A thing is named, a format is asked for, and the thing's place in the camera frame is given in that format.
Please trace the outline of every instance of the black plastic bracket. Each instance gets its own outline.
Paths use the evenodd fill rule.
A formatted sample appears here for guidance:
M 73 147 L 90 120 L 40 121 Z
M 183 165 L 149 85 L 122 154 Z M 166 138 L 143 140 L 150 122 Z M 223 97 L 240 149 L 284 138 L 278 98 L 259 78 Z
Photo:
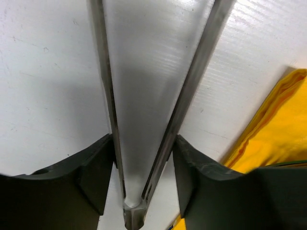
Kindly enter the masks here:
M 108 134 L 32 175 L 0 175 L 0 229 L 96 230 L 114 158 Z
M 173 148 L 180 213 L 187 230 L 307 229 L 307 169 L 241 174 L 178 136 Z

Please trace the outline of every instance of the yellow cloth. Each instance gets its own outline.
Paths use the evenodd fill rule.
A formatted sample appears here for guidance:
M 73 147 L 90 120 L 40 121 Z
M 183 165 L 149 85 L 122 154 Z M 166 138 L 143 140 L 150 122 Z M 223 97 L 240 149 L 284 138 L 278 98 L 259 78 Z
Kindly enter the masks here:
M 307 160 L 307 69 L 281 79 L 223 164 L 241 173 L 281 162 Z M 181 219 L 174 230 L 185 230 Z

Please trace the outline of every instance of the metal frame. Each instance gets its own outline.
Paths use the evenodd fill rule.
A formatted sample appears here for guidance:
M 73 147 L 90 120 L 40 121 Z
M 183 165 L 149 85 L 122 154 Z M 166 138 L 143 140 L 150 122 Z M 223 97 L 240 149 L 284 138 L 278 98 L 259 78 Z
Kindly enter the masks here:
M 144 225 L 144 219 L 157 187 L 161 173 L 171 153 L 175 138 L 180 130 L 184 117 L 191 104 L 196 89 L 209 64 L 219 35 L 224 23 L 232 9 L 234 0 L 215 0 L 209 14 L 204 31 L 201 35 L 198 47 L 195 51 L 192 63 L 183 83 L 181 92 L 166 127 L 158 153 L 155 157 L 150 174 L 142 192 L 141 202 L 136 207 L 125 204 L 126 190 L 123 173 L 123 164 L 120 152 L 120 140 L 117 124 L 115 99 L 112 85 L 112 72 L 110 67 L 109 52 L 106 37 L 105 14 L 102 0 L 89 0 L 94 32 L 97 42 L 97 50 L 100 62 L 101 78 L 106 92 L 106 101 L 110 117 L 112 134 L 114 137 L 115 153 L 118 164 L 118 173 L 123 197 L 123 211 L 125 226 L 128 230 L 138 230 Z

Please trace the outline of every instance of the curved black edge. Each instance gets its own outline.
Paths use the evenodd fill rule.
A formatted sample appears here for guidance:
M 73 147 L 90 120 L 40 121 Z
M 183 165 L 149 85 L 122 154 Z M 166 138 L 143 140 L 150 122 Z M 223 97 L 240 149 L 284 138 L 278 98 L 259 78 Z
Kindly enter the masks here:
M 0 174 L 0 229 L 96 230 L 113 160 L 108 134 L 32 175 Z
M 173 158 L 182 217 L 185 216 L 191 197 L 199 186 L 199 175 L 217 181 L 234 179 L 242 175 L 199 152 L 181 135 L 177 135 L 174 143 Z
M 173 158 L 187 230 L 307 229 L 307 169 L 230 170 L 177 136 Z

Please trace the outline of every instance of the yellow plastic bag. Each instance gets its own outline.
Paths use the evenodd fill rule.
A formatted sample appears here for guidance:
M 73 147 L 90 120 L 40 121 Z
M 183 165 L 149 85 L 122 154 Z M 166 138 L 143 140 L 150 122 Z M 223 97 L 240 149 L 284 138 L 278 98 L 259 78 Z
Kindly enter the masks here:
M 281 79 L 223 160 L 241 173 L 282 162 L 307 160 L 307 69 Z M 184 219 L 174 230 L 185 230 Z

